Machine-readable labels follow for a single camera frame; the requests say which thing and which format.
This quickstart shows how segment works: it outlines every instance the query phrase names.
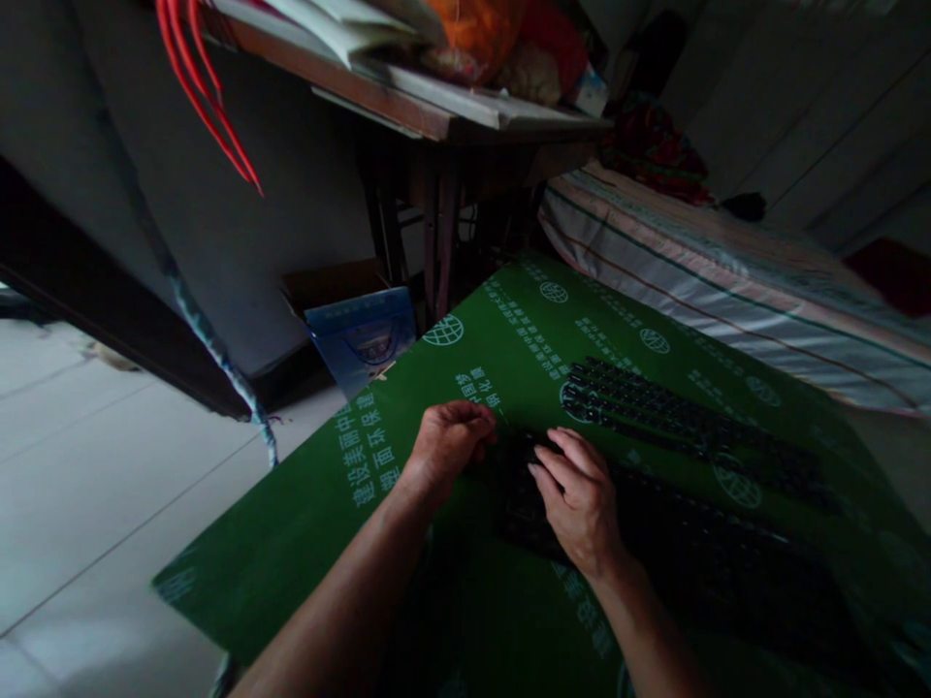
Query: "keyboard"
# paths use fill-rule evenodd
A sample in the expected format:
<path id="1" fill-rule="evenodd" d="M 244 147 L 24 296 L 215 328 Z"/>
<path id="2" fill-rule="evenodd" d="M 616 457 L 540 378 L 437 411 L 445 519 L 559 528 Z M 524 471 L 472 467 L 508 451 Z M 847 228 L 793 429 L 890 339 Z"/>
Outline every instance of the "keyboard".
<path id="1" fill-rule="evenodd" d="M 593 357 L 573 364 L 567 380 L 562 409 L 577 419 L 739 473 L 825 513 L 842 513 L 810 451 Z"/>
<path id="2" fill-rule="evenodd" d="M 527 462 L 539 462 L 536 443 L 560 452 L 545 436 L 526 430 L 504 444 L 498 533 L 572 566 L 527 469 Z M 878 685 L 844 598 L 817 551 L 659 478 L 617 464 L 609 472 L 622 538 L 677 616 L 863 687 Z"/>

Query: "bed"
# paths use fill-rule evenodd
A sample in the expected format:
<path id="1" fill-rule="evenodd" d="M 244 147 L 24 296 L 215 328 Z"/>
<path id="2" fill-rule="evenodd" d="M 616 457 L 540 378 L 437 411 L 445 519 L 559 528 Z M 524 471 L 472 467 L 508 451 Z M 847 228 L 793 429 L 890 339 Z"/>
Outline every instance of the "bed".
<path id="1" fill-rule="evenodd" d="M 931 414 L 931 326 L 801 234 L 663 196 L 592 162 L 539 211 L 574 268 L 699 333 L 871 409 Z"/>

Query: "table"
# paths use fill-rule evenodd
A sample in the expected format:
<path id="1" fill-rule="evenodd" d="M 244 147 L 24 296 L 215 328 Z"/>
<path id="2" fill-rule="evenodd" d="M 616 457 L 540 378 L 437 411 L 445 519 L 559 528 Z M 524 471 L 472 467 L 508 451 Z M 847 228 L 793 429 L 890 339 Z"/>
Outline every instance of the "table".
<path id="1" fill-rule="evenodd" d="M 573 421 L 565 375 L 587 355 L 815 452 L 843 513 Z M 570 425 L 610 460 L 817 546 L 899 694 L 923 694 L 889 642 L 902 621 L 931 619 L 931 544 L 836 403 L 535 254 L 489 279 L 199 536 L 154 580 L 158 593 L 251 662 L 390 489 L 423 409 L 461 397 L 492 407 L 504 431 Z M 624 660 L 591 590 L 495 536 L 490 467 L 467 470 L 433 524 L 389 655 L 398 692 L 619 694 Z M 734 638 L 685 632 L 722 695 L 868 695 Z"/>
<path id="2" fill-rule="evenodd" d="M 354 113 L 372 242 L 393 284 L 409 278 L 396 200 L 423 211 L 427 327 L 450 307 L 460 208 L 530 189 L 582 166 L 609 128 L 607 122 L 588 118 L 572 127 L 487 128 L 346 70 L 270 30 L 230 16 L 225 20 L 238 48 L 306 79 L 315 94 Z M 541 197 L 542 188 L 526 201 L 518 199 L 515 218 L 535 215 Z"/>

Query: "green mat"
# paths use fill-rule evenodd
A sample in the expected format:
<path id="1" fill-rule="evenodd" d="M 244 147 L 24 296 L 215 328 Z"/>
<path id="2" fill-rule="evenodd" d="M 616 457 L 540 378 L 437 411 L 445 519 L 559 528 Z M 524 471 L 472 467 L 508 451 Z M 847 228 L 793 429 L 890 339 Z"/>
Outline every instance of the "green mat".
<path id="1" fill-rule="evenodd" d="M 816 452 L 845 516 L 574 421 L 560 393 L 587 355 Z M 251 662 L 394 484 L 423 410 L 462 397 L 494 408 L 505 430 L 576 428 L 610 458 L 814 543 L 868 646 L 900 690 L 920 695 L 889 642 L 903 620 L 931 619 L 931 544 L 833 400 L 537 255 L 487 281 L 220 517 L 155 578 L 158 593 Z M 434 522 L 389 656 L 392 681 L 430 694 L 622 693 L 623 658 L 591 590 L 495 537 L 488 475 L 467 471 Z M 862 694 L 739 640 L 685 630 L 724 695 Z"/>

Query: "red cable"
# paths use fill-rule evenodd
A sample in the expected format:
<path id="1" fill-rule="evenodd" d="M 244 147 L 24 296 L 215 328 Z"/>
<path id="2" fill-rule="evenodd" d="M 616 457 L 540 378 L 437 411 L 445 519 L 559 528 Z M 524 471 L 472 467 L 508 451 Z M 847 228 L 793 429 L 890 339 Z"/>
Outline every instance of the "red cable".
<path id="1" fill-rule="evenodd" d="M 171 3 L 175 0 L 155 0 L 155 10 L 158 14 L 158 25 L 162 32 L 162 41 L 165 43 L 165 51 L 168 52 L 168 60 L 172 64 L 172 70 L 175 71 L 178 82 L 181 83 L 181 88 L 184 90 L 184 94 L 187 95 L 187 98 L 191 101 L 191 104 L 194 105 L 194 110 L 197 112 L 198 116 L 201 117 L 201 120 L 204 122 L 204 125 L 207 126 L 210 134 L 216 139 L 219 143 L 220 148 L 230 159 L 230 162 L 233 163 L 233 166 L 236 168 L 237 172 L 240 173 L 243 179 L 245 179 L 250 184 L 252 180 L 249 178 L 248 173 L 242 168 L 242 166 L 236 161 L 233 151 L 230 146 L 220 137 L 219 132 L 217 132 L 216 127 L 213 126 L 213 123 L 208 119 L 207 114 L 204 112 L 204 108 L 201 106 L 200 101 L 197 99 L 197 96 L 194 94 L 194 90 L 191 89 L 190 83 L 187 81 L 187 78 L 181 72 L 181 67 L 177 60 L 177 55 L 175 53 L 175 46 L 172 41 L 171 28 L 169 26 L 169 19 L 166 16 L 166 5 L 171 6 Z"/>
<path id="2" fill-rule="evenodd" d="M 194 35 L 194 46 L 197 47 L 197 52 L 201 55 L 201 62 L 204 64 L 204 67 L 207 68 L 210 81 L 213 83 L 213 87 L 216 90 L 216 101 L 222 108 L 223 85 L 220 84 L 220 79 L 213 71 L 213 66 L 210 64 L 210 59 L 207 56 L 207 49 L 204 47 L 204 37 L 201 36 L 201 19 L 201 14 L 197 11 L 196 0 L 195 2 L 189 2 L 187 4 L 187 21 L 191 25 L 191 34 Z"/>
<path id="3" fill-rule="evenodd" d="M 245 166 L 246 171 L 249 173 L 249 181 L 255 185 L 256 191 L 258 191 L 259 196 L 264 197 L 265 194 L 262 191 L 262 185 L 259 183 L 259 177 L 255 174 L 255 170 L 252 168 L 252 163 L 249 161 L 249 158 L 246 157 L 245 151 L 240 143 L 239 136 L 236 135 L 236 130 L 233 128 L 233 124 L 230 123 L 230 120 L 226 116 L 226 112 L 223 108 L 217 104 L 216 100 L 213 99 L 204 89 L 204 81 L 201 79 L 200 73 L 197 70 L 197 66 L 194 64 L 194 59 L 191 56 L 190 49 L 188 48 L 187 43 L 184 39 L 184 30 L 181 27 L 180 15 L 177 12 L 177 2 L 180 0 L 173 0 L 169 3 L 169 18 L 172 22 L 172 28 L 175 32 L 175 41 L 177 42 L 178 48 L 181 51 L 181 59 L 184 61 L 185 66 L 188 69 L 188 72 L 192 74 L 195 82 L 198 82 L 201 86 L 201 94 L 204 95 L 207 99 L 210 108 L 213 109 L 213 113 L 216 114 L 216 117 L 220 120 L 220 123 L 223 124 L 223 128 L 226 129 L 227 135 L 230 137 L 230 141 L 233 143 L 233 148 L 236 150 L 236 154 L 239 157 L 242 164 Z M 194 13 L 197 13 L 197 3 L 199 0 L 188 0 L 188 7 L 194 8 Z"/>

